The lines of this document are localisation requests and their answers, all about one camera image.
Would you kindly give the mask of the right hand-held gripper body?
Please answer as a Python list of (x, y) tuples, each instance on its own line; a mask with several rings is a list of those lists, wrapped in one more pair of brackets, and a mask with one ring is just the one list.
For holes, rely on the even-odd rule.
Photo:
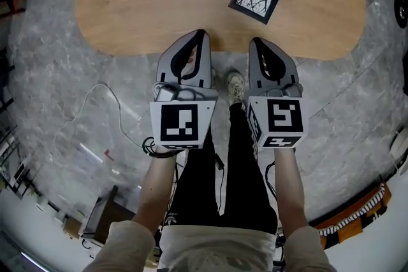
[(274, 43), (249, 44), (247, 118), (259, 149), (294, 148), (307, 135), (307, 104), (296, 64)]

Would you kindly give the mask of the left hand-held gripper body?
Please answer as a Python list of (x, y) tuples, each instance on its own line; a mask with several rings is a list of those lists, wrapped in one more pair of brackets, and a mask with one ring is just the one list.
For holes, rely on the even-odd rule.
[[(193, 50), (197, 56), (191, 66)], [(208, 33), (197, 29), (176, 40), (160, 56), (156, 80), (149, 104), (155, 144), (168, 150), (202, 148), (219, 95), (212, 88)]]

